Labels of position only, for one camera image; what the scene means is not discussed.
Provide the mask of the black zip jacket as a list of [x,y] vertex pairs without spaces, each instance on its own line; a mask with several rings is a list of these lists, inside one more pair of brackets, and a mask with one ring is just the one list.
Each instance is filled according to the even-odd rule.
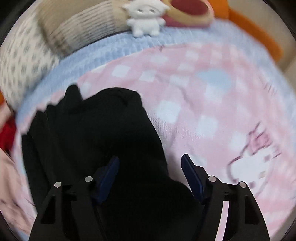
[[83,99],[76,85],[38,111],[22,136],[23,163],[37,213],[56,182],[69,185],[118,158],[99,206],[102,240],[192,240],[198,226],[191,191],[169,177],[161,140],[140,95],[108,88]]

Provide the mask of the pink crumpled garment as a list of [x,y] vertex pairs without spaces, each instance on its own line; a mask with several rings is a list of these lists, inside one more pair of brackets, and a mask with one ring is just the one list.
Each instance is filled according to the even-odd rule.
[[[8,105],[1,104],[1,129],[13,116]],[[34,223],[34,207],[26,191],[26,181],[10,154],[1,149],[1,213],[15,228],[29,235]]]

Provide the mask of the red folded garment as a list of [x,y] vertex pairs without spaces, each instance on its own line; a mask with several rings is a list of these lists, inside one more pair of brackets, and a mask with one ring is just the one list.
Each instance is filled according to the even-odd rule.
[[11,149],[14,144],[16,134],[16,122],[15,117],[11,116],[4,124],[4,126],[1,129],[1,149],[7,153],[10,154]]

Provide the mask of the light blue quilted blanket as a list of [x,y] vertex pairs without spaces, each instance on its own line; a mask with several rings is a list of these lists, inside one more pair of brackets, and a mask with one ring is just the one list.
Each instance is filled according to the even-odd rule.
[[23,122],[32,109],[52,93],[67,88],[94,68],[147,48],[191,42],[233,44],[267,72],[280,72],[267,48],[230,21],[216,20],[205,29],[165,27],[158,37],[134,38],[130,32],[124,32],[90,44],[61,60],[27,93],[16,112],[16,123]]

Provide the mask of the white floral pillow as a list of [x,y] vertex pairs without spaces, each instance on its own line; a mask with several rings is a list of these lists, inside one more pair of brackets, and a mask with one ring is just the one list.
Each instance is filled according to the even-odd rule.
[[59,62],[43,36],[36,14],[21,17],[1,46],[1,92],[8,106],[18,109],[26,94]]

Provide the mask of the beige patchwork pillow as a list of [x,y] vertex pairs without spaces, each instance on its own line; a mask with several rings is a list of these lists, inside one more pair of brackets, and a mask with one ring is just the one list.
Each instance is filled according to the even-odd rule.
[[127,31],[129,1],[41,1],[37,18],[51,49],[62,57],[100,39]]

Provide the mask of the white sheep plush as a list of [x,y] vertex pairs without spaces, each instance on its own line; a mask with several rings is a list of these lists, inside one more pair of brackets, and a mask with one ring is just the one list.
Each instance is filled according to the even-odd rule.
[[144,35],[158,36],[161,27],[166,25],[163,16],[170,9],[169,6],[159,0],[136,0],[122,6],[129,19],[126,21],[135,38]]

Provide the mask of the pink strawberry bear plush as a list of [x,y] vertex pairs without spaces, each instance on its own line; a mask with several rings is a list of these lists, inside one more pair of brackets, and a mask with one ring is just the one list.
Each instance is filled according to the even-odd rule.
[[214,10],[208,1],[163,0],[163,3],[170,8],[163,16],[169,27],[205,28],[215,19]]

